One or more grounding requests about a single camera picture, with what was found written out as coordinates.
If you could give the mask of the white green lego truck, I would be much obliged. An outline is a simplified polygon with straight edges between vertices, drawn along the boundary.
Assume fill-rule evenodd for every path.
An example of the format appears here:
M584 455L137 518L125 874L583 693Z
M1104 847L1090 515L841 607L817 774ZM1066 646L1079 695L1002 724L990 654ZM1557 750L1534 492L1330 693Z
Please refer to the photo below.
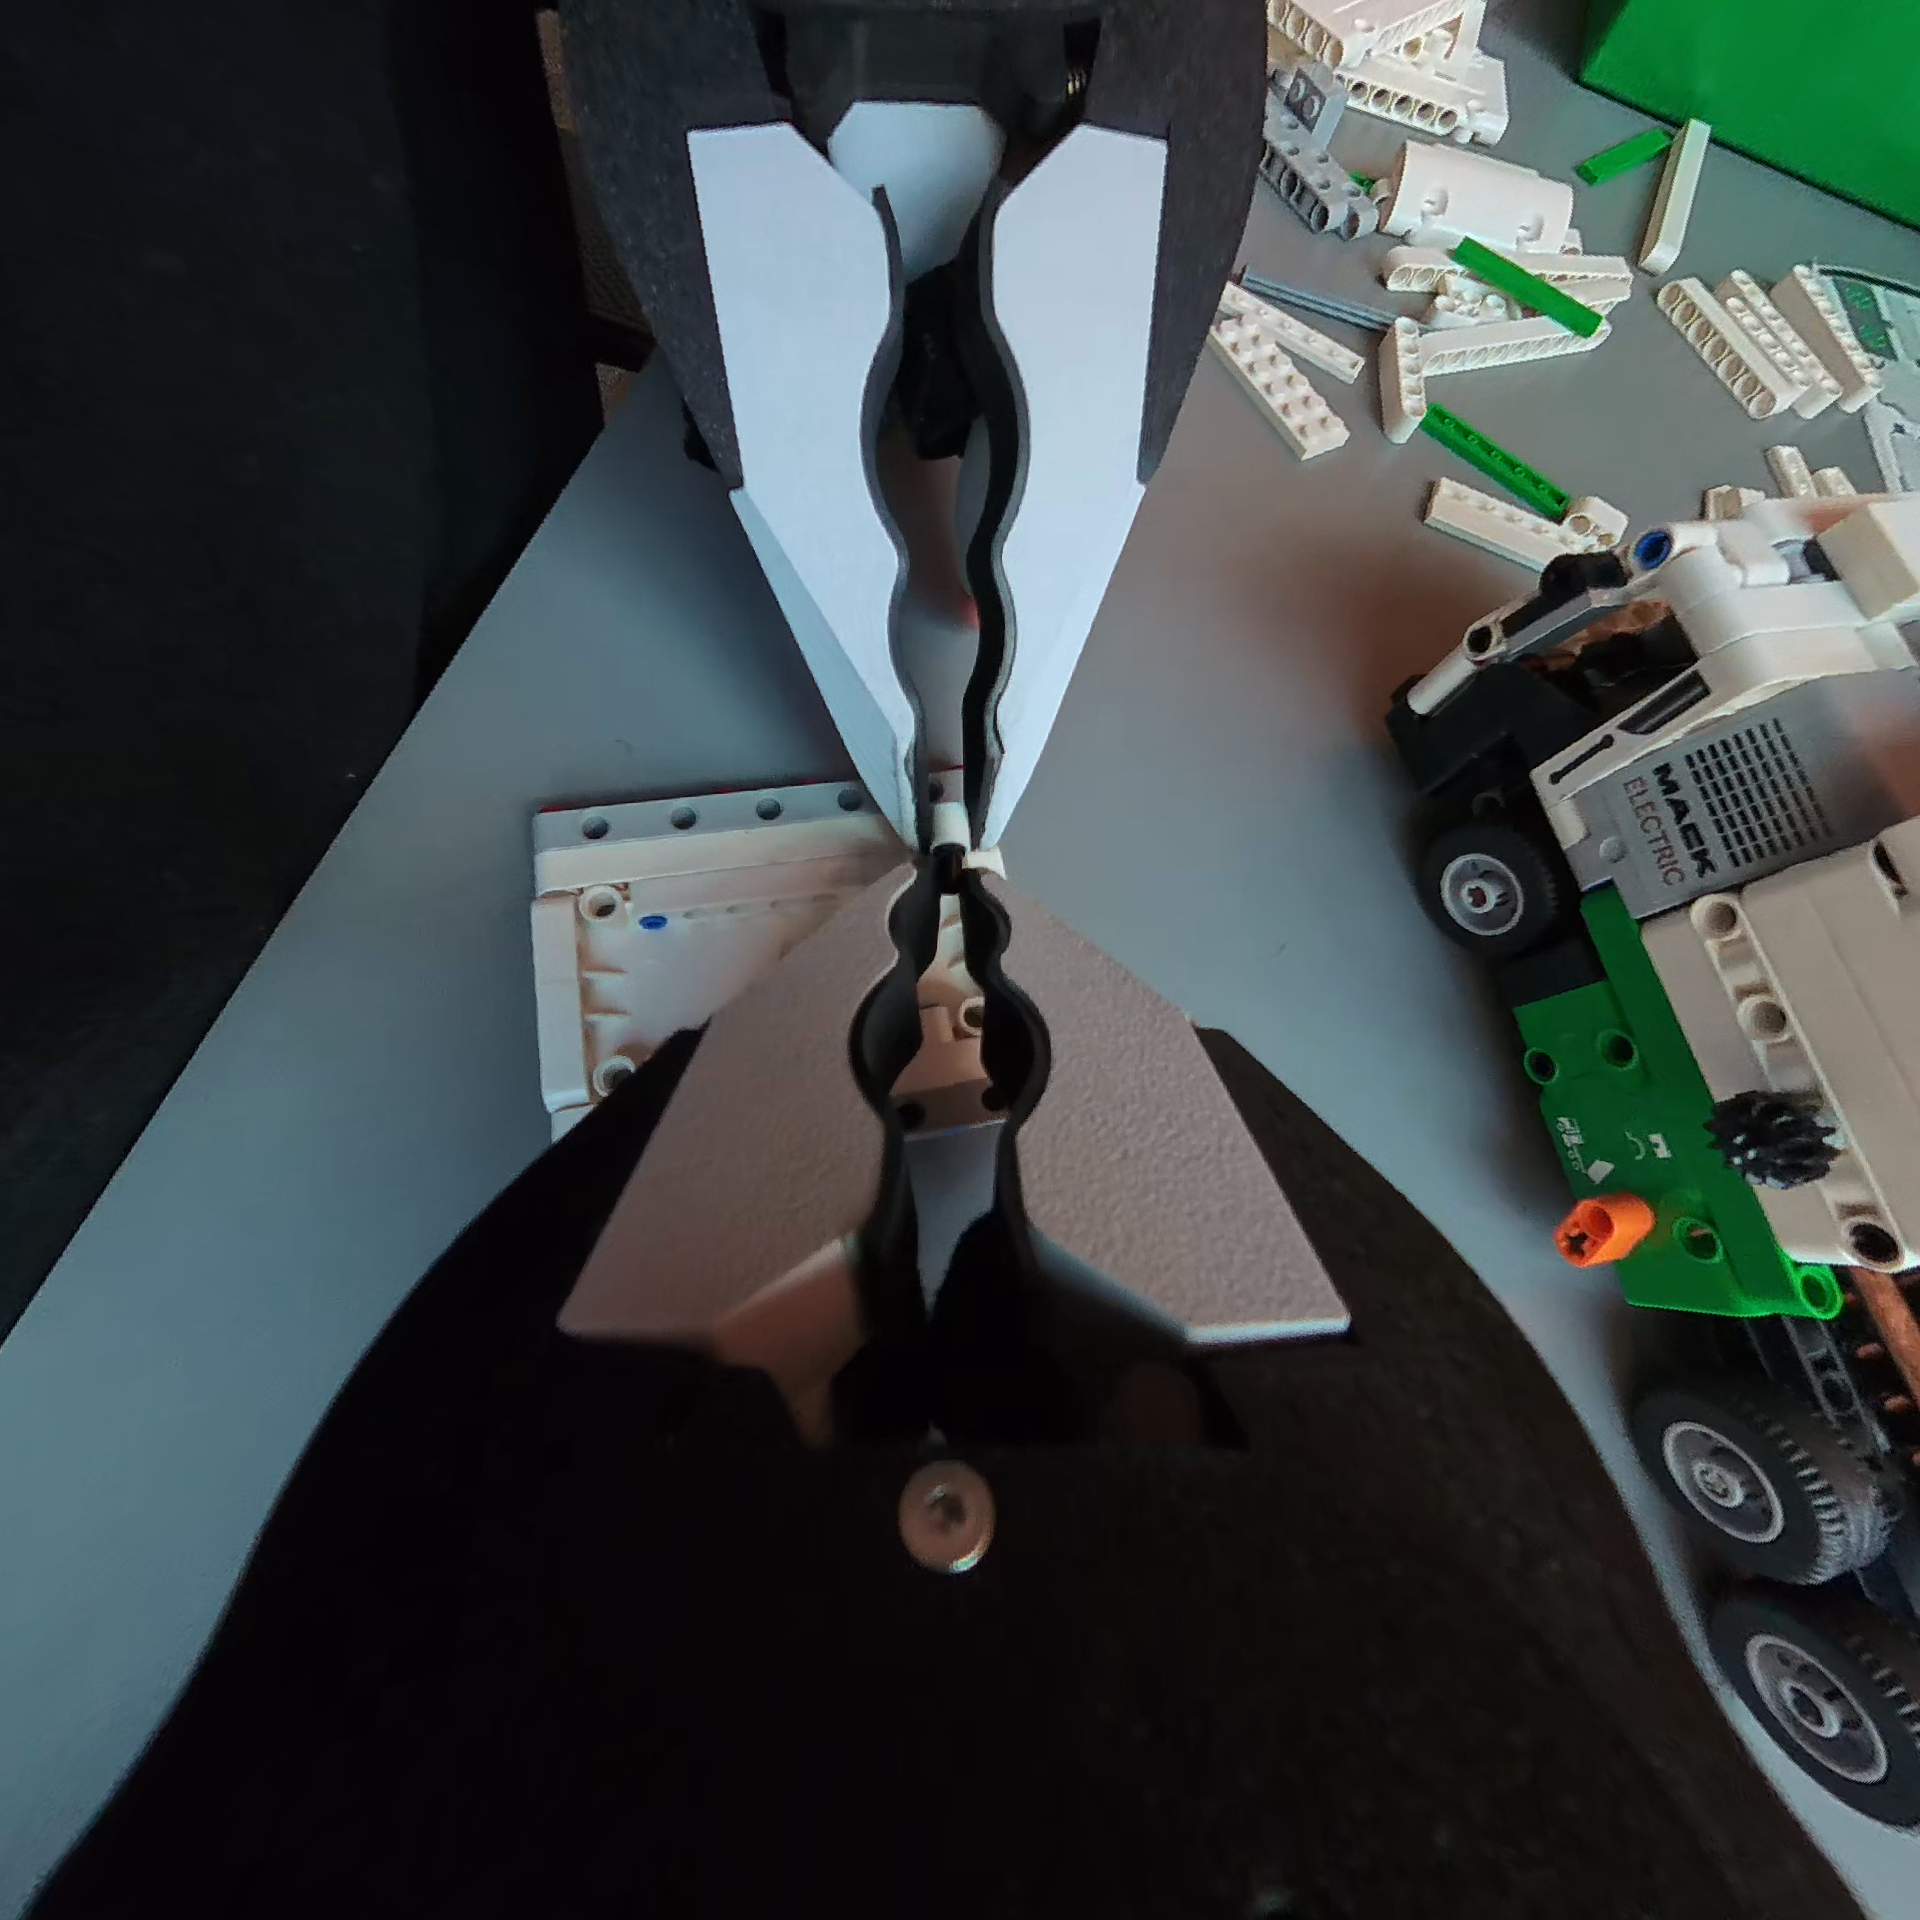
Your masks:
M1917 1819L1915 493L1743 497L1558 551L1384 730L1571 1188L1675 1323L1627 1426L1726 1571L1721 1677Z

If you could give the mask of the pile of white lego pieces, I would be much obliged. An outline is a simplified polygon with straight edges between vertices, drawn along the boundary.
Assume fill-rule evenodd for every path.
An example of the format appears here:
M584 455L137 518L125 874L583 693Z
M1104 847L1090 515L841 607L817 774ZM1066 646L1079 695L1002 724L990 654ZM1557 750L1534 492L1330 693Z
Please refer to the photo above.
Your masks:
M1377 231L1345 244L1384 242L1375 276L1399 302L1383 310L1399 317L1384 331L1333 322L1374 343L1383 439L1403 445L1423 436L1418 418L1439 402L1433 387L1441 380L1594 353L1613 335L1615 308L1638 290L1649 290L1654 310L1743 418L1793 425L1861 417L1880 372L1814 262L1792 265L1775 281L1746 269L1712 283L1675 273L1709 151L1707 125L1686 121L1654 159L1659 182L1634 253L1586 251L1571 221L1571 182L1494 155L1509 100L1504 63L1478 44L1483 17L1485 5L1264 7L1264 91L1278 67L1319 61L1349 93L1328 148L1370 193ZM1576 338L1464 275L1448 257L1462 235L1598 308L1600 333ZM1349 441L1349 425L1312 375L1349 388L1365 367L1355 347L1313 319L1247 294L1231 276L1209 335L1215 359L1303 462ZM1552 521L1490 477L1478 479L1491 492L1451 477L1430 483L1423 524L1525 570L1600 553L1624 534L1624 517L1600 497L1570 492L1568 515Z

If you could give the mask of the white lego panel assembly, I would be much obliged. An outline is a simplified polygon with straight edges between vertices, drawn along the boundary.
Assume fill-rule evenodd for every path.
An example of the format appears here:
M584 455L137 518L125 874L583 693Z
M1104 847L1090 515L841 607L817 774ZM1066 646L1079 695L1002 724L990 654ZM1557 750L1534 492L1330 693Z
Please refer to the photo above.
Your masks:
M543 806L533 954L550 1139L905 860L853 782Z

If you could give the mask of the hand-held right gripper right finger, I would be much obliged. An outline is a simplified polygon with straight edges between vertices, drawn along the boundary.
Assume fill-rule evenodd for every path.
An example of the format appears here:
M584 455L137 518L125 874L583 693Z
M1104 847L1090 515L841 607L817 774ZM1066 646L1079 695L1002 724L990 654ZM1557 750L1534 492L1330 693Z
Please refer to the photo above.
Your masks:
M1187 1014L1006 878L960 878L998 1211L1042 1263L1194 1347L1353 1317Z

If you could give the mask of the blue grey lego axle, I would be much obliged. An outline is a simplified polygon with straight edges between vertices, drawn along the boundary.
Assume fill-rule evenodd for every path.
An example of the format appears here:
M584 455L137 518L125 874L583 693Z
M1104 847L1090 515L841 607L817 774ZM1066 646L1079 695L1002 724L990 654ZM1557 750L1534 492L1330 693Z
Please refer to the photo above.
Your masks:
M1249 297L1256 297L1266 305L1285 306L1287 310L1313 315L1319 319L1336 319L1358 330L1384 331L1391 330L1399 317L1394 313L1384 313L1374 305L1362 305L1342 294L1328 294L1288 281L1270 278L1253 269L1238 269L1233 281Z

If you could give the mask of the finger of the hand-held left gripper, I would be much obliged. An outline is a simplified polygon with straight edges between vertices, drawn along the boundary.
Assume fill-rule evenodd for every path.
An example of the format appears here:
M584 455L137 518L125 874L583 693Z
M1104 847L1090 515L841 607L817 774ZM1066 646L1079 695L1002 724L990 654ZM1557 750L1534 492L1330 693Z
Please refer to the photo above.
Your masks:
M1165 163L1163 139L1080 125L997 182L975 223L967 354L986 483L961 707L975 847L1001 841L1038 769L1144 493Z
M792 125L697 127L688 165L735 434L730 503L858 782L926 811L921 700L897 660L905 539L877 479L903 343L903 257Z

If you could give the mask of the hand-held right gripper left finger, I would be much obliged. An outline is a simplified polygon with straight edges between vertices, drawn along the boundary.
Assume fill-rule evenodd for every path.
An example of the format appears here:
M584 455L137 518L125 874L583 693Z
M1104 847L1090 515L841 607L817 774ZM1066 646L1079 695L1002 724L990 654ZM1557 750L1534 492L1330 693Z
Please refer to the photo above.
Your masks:
M921 971L923 870L890 869L713 1014L560 1333L761 1372L806 1442L834 1441L837 1379L923 1326L893 1103Z

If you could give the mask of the green white sticker sheet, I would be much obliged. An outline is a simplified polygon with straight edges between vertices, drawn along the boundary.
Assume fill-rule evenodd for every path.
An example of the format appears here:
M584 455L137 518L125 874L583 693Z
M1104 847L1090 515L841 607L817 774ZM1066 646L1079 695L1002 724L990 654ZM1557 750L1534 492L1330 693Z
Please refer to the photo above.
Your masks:
M1882 273L1814 262L1862 353L1878 366L1878 393L1861 412L1886 492L1917 492L1917 286Z

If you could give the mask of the grey lego beam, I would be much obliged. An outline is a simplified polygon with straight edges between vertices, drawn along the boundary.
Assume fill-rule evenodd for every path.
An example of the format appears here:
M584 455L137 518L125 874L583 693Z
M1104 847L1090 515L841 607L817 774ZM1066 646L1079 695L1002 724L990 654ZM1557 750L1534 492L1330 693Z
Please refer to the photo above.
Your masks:
M1319 61L1270 70L1258 175L1312 233L1350 242L1377 231L1377 205L1328 148L1345 100L1334 70Z

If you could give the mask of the studded green lego plate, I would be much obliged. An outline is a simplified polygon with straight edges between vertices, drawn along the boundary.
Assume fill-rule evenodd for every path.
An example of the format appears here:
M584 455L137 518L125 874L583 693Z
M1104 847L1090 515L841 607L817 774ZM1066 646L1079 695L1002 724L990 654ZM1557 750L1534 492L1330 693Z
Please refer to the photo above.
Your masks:
M1502 492L1526 505L1530 511L1560 521L1571 503L1571 493L1558 487L1549 475L1526 463L1517 453L1488 439L1464 418L1448 412L1439 402L1429 402L1418 418L1418 430L1439 447L1472 466L1483 477L1490 477Z

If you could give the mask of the smooth green lego tile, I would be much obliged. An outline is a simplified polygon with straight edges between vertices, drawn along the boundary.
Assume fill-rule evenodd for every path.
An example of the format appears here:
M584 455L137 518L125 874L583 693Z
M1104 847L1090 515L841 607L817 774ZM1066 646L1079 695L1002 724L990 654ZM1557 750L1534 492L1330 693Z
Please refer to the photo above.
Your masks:
M1464 275L1504 297L1510 297L1510 302L1525 306L1537 317L1571 331L1576 338L1590 340L1603 324L1598 308L1578 302L1539 275L1525 269L1514 259L1494 251L1469 235L1456 239L1448 257Z

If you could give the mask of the green box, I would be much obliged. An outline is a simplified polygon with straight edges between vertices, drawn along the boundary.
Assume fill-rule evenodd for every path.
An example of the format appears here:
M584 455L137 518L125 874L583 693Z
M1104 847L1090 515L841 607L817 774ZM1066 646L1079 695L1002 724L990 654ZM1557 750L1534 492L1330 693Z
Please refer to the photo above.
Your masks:
M1917 226L1915 2L1587 2L1576 78Z

